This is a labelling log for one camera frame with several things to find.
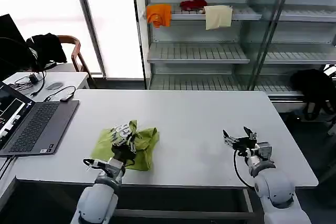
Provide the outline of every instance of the black bag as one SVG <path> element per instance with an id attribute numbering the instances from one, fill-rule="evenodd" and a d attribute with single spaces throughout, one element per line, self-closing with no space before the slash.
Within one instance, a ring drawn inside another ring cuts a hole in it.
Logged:
<path id="1" fill-rule="evenodd" d="M 303 113 L 306 120 L 315 120 L 321 109 L 329 115 L 336 113 L 336 87 L 332 78 L 324 72 L 316 69 L 298 71 L 291 76 L 290 82 L 294 90 L 304 95 L 307 105 Z M 328 107 L 326 101 L 329 101 L 331 107 Z M 308 112 L 310 103 L 315 104 L 312 113 Z"/>
<path id="2" fill-rule="evenodd" d="M 66 63 L 67 57 L 62 49 L 62 45 L 56 35 L 48 33 L 46 35 L 36 35 L 27 39 L 27 44 L 37 52 L 38 71 L 45 68 L 51 61 Z"/>

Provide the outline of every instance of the shelf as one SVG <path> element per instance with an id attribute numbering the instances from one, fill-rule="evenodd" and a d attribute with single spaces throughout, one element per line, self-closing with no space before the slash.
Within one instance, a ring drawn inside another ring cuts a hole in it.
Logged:
<path id="1" fill-rule="evenodd" d="M 247 64 L 236 43 L 152 43 L 148 63 Z"/>
<path id="2" fill-rule="evenodd" d="M 294 91 L 289 84 L 289 76 L 283 75 L 260 75 L 255 91 L 263 91 L 269 95 L 269 97 L 284 97 L 284 96 L 302 96 L 301 93 Z M 243 90 L 247 89 L 248 82 L 250 80 L 249 75 L 237 75 L 236 79 L 239 81 Z"/>
<path id="3" fill-rule="evenodd" d="M 155 74 L 150 89 L 155 90 L 240 90 L 230 75 Z"/>
<path id="4" fill-rule="evenodd" d="M 260 20 L 261 17 L 261 14 L 256 13 L 246 4 L 233 5 L 232 20 Z M 205 14 L 199 14 L 197 10 L 184 11 L 181 10 L 179 4 L 172 4 L 172 20 L 205 20 Z"/>
<path id="5" fill-rule="evenodd" d="M 286 5 L 280 21 L 336 22 L 336 8 L 332 6 Z"/>
<path id="6" fill-rule="evenodd" d="M 336 63 L 333 45 L 271 44 L 265 64 L 325 65 Z"/>

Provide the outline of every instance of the red cloth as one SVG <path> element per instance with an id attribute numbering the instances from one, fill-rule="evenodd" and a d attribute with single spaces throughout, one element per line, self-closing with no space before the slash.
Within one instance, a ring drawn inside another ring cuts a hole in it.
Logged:
<path id="1" fill-rule="evenodd" d="M 199 10 L 207 6 L 208 3 L 205 0 L 190 0 L 183 1 L 180 3 L 182 10 Z"/>

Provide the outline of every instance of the orange cloth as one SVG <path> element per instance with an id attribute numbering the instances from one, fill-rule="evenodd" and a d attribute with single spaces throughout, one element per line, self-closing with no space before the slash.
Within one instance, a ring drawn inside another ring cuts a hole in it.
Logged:
<path id="1" fill-rule="evenodd" d="M 147 6 L 147 22 L 153 23 L 154 27 L 170 26 L 172 19 L 171 6 L 160 4 Z"/>

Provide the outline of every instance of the laptop keyboard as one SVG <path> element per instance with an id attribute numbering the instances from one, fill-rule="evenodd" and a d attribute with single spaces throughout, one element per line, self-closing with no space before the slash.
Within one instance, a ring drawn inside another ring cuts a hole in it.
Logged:
<path id="1" fill-rule="evenodd" d="M 21 132 L 21 135 L 14 142 L 9 152 L 30 152 L 47 126 L 50 118 L 56 111 L 59 103 L 44 103 L 34 114 L 31 121 Z"/>

